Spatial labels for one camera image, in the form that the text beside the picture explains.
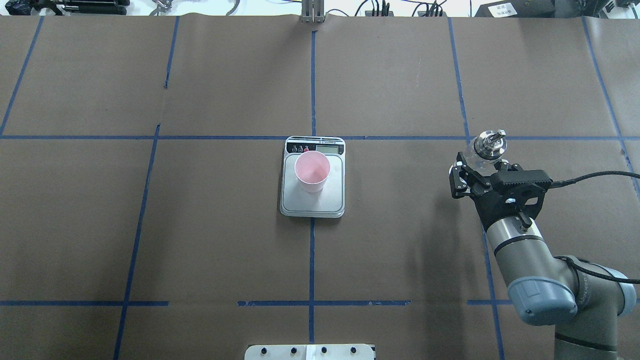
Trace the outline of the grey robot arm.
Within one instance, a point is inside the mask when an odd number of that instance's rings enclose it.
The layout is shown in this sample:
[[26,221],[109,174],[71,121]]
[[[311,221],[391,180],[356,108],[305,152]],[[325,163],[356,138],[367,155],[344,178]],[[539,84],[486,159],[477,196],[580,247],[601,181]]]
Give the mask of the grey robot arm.
[[608,171],[552,180],[501,160],[484,176],[458,152],[451,196],[471,198],[508,297],[522,322],[554,326],[556,360],[617,360],[618,319],[637,303],[638,279],[573,255],[553,255],[535,219],[546,193]]

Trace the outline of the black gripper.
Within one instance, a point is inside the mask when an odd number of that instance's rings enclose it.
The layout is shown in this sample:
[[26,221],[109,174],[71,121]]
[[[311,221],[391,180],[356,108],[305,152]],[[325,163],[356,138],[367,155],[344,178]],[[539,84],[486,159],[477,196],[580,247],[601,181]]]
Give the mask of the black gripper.
[[484,231],[498,221],[515,218],[524,230],[533,226],[553,182],[546,171],[523,170],[517,163],[501,159],[496,173],[483,177],[458,152],[448,179],[453,199],[472,198]]

